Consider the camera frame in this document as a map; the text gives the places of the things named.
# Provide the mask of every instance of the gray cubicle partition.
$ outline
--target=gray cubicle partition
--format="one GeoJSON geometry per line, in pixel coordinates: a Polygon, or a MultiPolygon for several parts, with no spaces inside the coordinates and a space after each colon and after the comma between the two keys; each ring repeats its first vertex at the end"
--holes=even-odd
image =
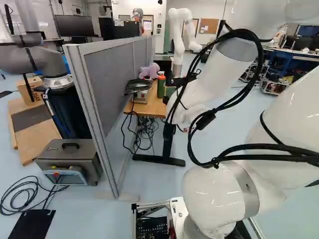
{"type": "Polygon", "coordinates": [[[138,77],[141,66],[153,61],[152,36],[133,37],[63,46],[72,77],[115,198],[126,168],[128,151],[119,141],[128,80],[138,77]]]}

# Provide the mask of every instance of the black desk leg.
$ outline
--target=black desk leg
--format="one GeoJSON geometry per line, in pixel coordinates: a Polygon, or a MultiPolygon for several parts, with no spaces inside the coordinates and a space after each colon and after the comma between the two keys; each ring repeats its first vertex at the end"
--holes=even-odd
{"type": "Polygon", "coordinates": [[[185,167],[186,162],[184,160],[170,157],[175,127],[176,126],[172,125],[172,124],[167,124],[164,127],[164,132],[163,132],[164,144],[163,144],[162,156],[134,154],[133,160],[134,161],[143,161],[143,162],[149,162],[149,163],[161,163],[161,164],[185,167]]]}

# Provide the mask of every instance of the case handle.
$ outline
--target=case handle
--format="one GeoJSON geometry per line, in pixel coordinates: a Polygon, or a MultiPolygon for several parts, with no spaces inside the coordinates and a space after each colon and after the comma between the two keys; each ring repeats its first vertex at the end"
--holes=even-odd
{"type": "Polygon", "coordinates": [[[62,148],[65,149],[67,146],[75,146],[77,149],[80,148],[80,145],[78,143],[69,142],[69,143],[63,143],[62,148]]]}

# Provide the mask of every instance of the bulletin board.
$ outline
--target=bulletin board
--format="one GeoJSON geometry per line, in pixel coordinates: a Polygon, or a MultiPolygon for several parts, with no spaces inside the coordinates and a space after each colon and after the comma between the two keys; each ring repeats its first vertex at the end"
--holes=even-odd
{"type": "Polygon", "coordinates": [[[198,33],[202,34],[216,34],[219,19],[215,18],[202,18],[198,28],[198,33]]]}

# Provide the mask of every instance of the purple plush toy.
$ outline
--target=purple plush toy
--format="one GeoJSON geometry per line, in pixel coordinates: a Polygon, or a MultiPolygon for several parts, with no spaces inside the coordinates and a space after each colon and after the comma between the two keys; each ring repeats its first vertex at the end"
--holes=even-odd
{"type": "Polygon", "coordinates": [[[149,67],[141,67],[139,78],[143,79],[145,76],[149,76],[151,79],[157,79],[159,71],[160,66],[156,63],[152,63],[149,67]]]}

